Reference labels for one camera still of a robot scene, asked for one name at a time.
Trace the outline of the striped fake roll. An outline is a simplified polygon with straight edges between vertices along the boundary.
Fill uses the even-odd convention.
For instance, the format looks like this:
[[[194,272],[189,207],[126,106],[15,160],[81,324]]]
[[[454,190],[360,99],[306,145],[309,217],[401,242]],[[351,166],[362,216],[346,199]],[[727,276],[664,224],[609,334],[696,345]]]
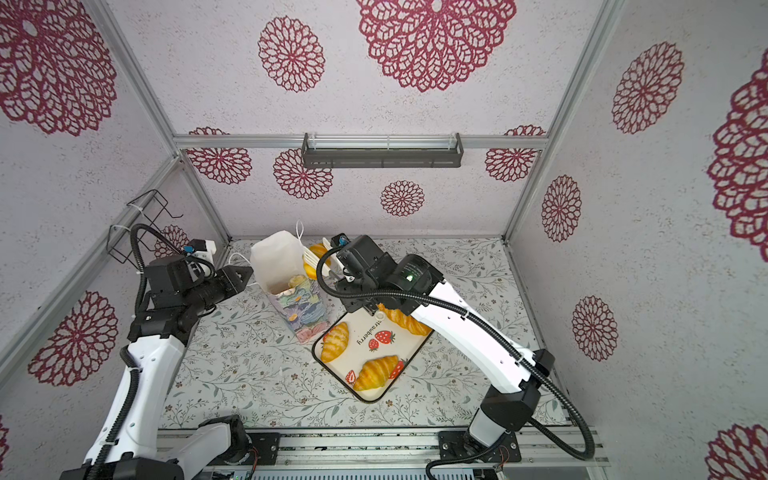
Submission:
[[[290,288],[296,288],[302,285],[307,280],[308,280],[308,277],[306,277],[305,275],[295,275],[289,280],[288,285]]]

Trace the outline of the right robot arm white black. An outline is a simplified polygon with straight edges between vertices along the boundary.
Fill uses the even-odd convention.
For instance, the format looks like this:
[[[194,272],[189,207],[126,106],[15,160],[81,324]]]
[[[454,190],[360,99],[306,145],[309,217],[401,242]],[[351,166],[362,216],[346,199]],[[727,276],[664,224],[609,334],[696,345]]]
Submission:
[[[519,431],[533,416],[539,389],[554,364],[545,349],[533,351],[509,339],[471,308],[443,273],[420,255],[400,261],[369,236],[330,241],[330,259],[341,272],[322,290],[341,301],[349,314],[401,313],[448,340],[490,382],[466,433],[475,448],[487,448]]]

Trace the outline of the small striped fake bun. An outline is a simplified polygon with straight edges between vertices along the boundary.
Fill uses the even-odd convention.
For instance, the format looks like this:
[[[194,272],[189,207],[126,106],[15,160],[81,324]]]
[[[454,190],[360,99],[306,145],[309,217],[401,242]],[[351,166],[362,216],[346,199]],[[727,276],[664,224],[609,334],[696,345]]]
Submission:
[[[320,261],[320,258],[325,255],[325,253],[328,251],[328,248],[324,243],[317,243],[313,244],[309,247],[304,247],[303,251],[303,262],[304,262],[304,270],[306,273],[306,276],[311,280],[317,280],[317,265]],[[326,260],[324,266],[322,267],[321,273],[323,277],[329,277],[331,274],[331,258]]]

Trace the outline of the white floral paper bag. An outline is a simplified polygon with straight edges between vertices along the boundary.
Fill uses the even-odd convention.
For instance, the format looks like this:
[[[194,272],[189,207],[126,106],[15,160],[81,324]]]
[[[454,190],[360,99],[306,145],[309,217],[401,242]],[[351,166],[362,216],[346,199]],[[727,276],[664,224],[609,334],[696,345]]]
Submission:
[[[288,285],[293,276],[306,276],[303,234],[304,225],[297,221],[293,231],[278,231],[253,244],[247,254],[232,251],[227,263],[253,269],[248,285],[260,289],[297,341],[306,344],[324,332],[329,322],[317,280],[308,278],[296,288]]]

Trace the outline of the large fake croissant bottom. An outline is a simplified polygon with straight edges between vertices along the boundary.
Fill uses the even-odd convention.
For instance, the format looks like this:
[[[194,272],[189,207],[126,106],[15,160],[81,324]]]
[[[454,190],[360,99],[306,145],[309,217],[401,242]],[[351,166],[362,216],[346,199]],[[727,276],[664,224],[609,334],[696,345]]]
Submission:
[[[385,356],[367,361],[353,384],[355,391],[367,391],[383,387],[396,369],[398,356]]]

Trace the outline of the white plastic steel tongs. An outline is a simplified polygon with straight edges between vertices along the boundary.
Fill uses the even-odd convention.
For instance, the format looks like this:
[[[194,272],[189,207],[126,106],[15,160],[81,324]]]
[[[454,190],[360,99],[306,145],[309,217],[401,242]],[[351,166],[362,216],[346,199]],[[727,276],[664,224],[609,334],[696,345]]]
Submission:
[[[331,243],[327,238],[323,238],[320,243],[313,244],[309,247],[304,247],[304,250],[303,250],[304,270],[309,279],[311,280],[317,279],[316,267],[318,265],[318,262],[330,247],[331,247]],[[336,258],[334,255],[331,255],[326,260],[325,265],[322,268],[322,276],[329,277],[332,273],[336,274],[338,272],[339,270],[336,265]]]

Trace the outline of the long twisted fake bread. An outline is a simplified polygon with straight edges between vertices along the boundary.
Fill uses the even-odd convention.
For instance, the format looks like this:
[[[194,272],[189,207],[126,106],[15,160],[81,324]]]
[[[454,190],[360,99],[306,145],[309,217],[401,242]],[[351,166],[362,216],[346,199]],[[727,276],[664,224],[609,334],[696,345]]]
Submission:
[[[383,304],[378,304],[377,307],[390,321],[400,328],[407,330],[412,335],[428,336],[432,332],[430,327],[415,320],[412,316],[404,314],[400,310],[388,309]]]

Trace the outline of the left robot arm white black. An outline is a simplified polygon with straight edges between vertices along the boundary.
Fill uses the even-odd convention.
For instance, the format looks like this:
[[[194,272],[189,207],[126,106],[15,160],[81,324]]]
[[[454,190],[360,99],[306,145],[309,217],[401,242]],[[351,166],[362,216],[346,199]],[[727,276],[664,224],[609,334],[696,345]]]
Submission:
[[[238,463],[252,442],[236,415],[202,422],[185,444],[166,458],[157,440],[167,394],[199,320],[221,302],[242,293],[249,266],[214,269],[204,259],[173,255],[156,259],[140,274],[140,300],[125,365],[102,431],[81,466],[63,479],[192,479],[214,461]]]

